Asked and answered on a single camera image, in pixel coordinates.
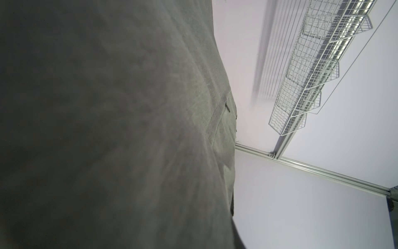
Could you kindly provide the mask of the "grey laptop bag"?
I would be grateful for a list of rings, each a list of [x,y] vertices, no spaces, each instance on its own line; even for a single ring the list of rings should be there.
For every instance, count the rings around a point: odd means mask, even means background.
[[[1,1],[1,248],[242,249],[212,1]]]

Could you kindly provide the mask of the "aluminium frame rail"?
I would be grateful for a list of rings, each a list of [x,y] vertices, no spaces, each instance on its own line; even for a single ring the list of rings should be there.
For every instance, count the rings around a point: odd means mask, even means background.
[[[266,151],[262,151],[262,150],[258,150],[256,148],[252,148],[246,145],[242,145],[239,143],[236,143],[235,148],[237,150],[243,151],[245,153],[254,155],[254,156],[258,156],[261,158],[265,158],[266,160],[270,160],[270,161],[274,161],[278,164],[282,164],[285,166],[289,166],[289,167],[293,167],[305,172],[309,172],[311,174],[314,175],[318,175],[327,179],[330,179],[331,181],[335,181],[341,184],[345,184],[347,186],[351,186],[354,188],[357,188],[359,190],[363,190],[369,193],[373,193],[376,195],[380,195],[380,196],[385,196],[388,199],[391,199],[392,201],[397,202],[398,201],[398,188],[394,187],[394,188],[386,188],[386,187],[382,187],[380,185],[376,185],[376,184],[372,184],[363,180],[359,180],[357,178],[354,177],[350,177],[344,174],[339,174],[333,171],[329,171],[329,170],[325,170],[325,169],[321,169],[319,167],[315,167],[303,162],[299,162],[293,159],[289,159],[287,157],[276,157],[273,153],[269,153]]]

